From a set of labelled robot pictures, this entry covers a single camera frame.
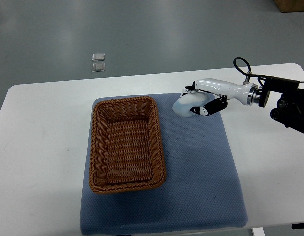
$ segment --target concrete floor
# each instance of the concrete floor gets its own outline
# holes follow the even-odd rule
[[[91,72],[96,52],[104,72]],[[15,84],[227,68],[237,56],[304,70],[304,12],[280,13],[272,0],[0,0],[0,108]]]

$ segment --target blue mat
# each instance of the blue mat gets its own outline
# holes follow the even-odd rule
[[[93,193],[88,183],[90,132],[81,199],[82,234],[243,227],[247,213],[220,113],[181,118],[172,111],[179,94],[149,96],[158,105],[166,181],[152,190]],[[93,106],[116,98],[125,97],[101,98]]]

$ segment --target brown wicker basket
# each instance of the brown wicker basket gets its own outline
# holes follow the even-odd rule
[[[159,187],[166,179],[156,101],[101,101],[93,109],[89,185],[106,194]]]

